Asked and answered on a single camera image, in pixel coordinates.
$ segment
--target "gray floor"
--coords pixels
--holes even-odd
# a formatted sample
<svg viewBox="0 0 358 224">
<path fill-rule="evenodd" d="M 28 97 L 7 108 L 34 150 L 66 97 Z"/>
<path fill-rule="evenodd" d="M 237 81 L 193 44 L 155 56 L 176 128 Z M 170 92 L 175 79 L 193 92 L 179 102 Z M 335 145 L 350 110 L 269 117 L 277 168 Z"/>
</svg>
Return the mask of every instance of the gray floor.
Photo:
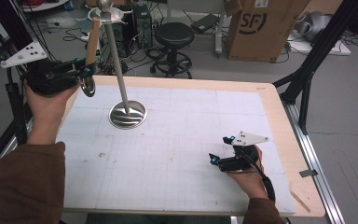
<svg viewBox="0 0 358 224">
<path fill-rule="evenodd" d="M 50 13 L 61 13 L 54 9 Z M 175 18 L 189 22 L 180 12 Z M 71 12 L 76 18 L 85 15 L 84 10 Z M 79 26 L 87 30 L 90 24 L 80 22 Z M 65 42 L 65 30 L 54 30 L 52 34 L 44 33 L 49 49 L 60 60 L 73 60 L 86 53 L 84 43 L 80 41 Z M 358 223 L 358 47 L 348 46 L 351 56 L 328 56 L 318 69 L 310 93 L 310 109 L 308 131 L 311 142 L 323 166 L 330 188 L 337 200 L 346 223 Z M 250 63 L 229 61 L 225 52 L 220 58 L 213 53 L 214 39 L 212 35 L 196 35 L 190 47 L 182 51 L 193 61 L 191 73 L 195 79 L 230 80 L 249 82 L 274 82 L 285 77 L 302 64 L 306 56 L 290 53 L 285 63 Z M 138 52 L 133 60 L 143 58 Z M 286 59 L 282 55 L 279 61 Z M 125 60 L 129 67 L 148 62 L 134 63 Z M 162 74 L 150 74 L 149 64 L 131 69 L 125 76 L 164 77 Z M 0 135 L 10 123 L 10 105 L 8 103 L 5 84 L 6 74 L 0 68 Z M 293 223 L 329 223 L 327 217 L 291 218 Z"/>
</svg>

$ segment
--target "right hand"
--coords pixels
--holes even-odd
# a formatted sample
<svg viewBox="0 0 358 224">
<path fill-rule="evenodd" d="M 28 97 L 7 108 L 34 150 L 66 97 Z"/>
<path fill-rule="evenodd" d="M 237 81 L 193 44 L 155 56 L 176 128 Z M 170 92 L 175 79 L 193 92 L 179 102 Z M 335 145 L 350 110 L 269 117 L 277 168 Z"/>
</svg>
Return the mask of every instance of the right hand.
<svg viewBox="0 0 358 224">
<path fill-rule="evenodd" d="M 261 160 L 263 158 L 263 152 L 258 146 L 255 146 L 258 153 L 258 160 L 256 164 L 262 171 L 264 171 Z M 253 167 L 244 170 L 242 172 L 227 172 L 231 178 L 233 178 L 241 189 L 248 194 L 249 198 L 268 198 L 269 196 L 266 193 L 262 177 Z"/>
</svg>

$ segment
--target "chair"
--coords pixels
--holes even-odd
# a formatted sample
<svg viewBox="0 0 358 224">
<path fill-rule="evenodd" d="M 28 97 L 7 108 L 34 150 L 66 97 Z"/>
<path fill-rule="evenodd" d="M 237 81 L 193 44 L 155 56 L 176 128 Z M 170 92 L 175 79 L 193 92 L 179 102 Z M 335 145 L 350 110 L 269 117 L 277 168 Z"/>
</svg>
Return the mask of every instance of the chair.
<svg viewBox="0 0 358 224">
<path fill-rule="evenodd" d="M 191 79 L 191 73 L 188 71 L 192 65 L 191 59 L 184 53 L 178 52 L 193 41 L 194 33 L 191 28 L 181 22 L 168 22 L 159 26 L 155 38 L 165 48 L 150 67 L 150 72 L 156 73 L 157 68 L 165 73 L 165 77 L 174 77 L 186 72 Z"/>
</svg>

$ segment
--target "wrist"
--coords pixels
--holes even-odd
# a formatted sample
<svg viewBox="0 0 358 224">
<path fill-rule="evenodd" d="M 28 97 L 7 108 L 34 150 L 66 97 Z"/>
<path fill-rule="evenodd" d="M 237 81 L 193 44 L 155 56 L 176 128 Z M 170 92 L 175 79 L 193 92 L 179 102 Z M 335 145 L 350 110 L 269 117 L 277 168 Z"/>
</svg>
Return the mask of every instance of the wrist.
<svg viewBox="0 0 358 224">
<path fill-rule="evenodd" d="M 250 178 L 247 188 L 244 188 L 243 191 L 248 195 L 249 199 L 253 198 L 265 198 L 268 199 L 269 196 L 266 193 L 263 181 L 258 178 Z"/>
<path fill-rule="evenodd" d="M 33 128 L 28 136 L 27 144 L 51 145 L 55 144 L 61 121 L 35 119 Z"/>
</svg>

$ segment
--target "round metal base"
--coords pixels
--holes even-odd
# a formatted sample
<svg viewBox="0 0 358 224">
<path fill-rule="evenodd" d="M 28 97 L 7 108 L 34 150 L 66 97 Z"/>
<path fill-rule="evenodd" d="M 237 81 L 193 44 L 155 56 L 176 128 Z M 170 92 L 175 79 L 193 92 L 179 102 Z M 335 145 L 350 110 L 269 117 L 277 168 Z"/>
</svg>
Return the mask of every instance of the round metal base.
<svg viewBox="0 0 358 224">
<path fill-rule="evenodd" d="M 119 129 L 132 129 L 144 122 L 147 115 L 146 107 L 137 101 L 129 101 L 129 114 L 126 114 L 123 102 L 112 107 L 109 112 L 109 121 Z"/>
</svg>

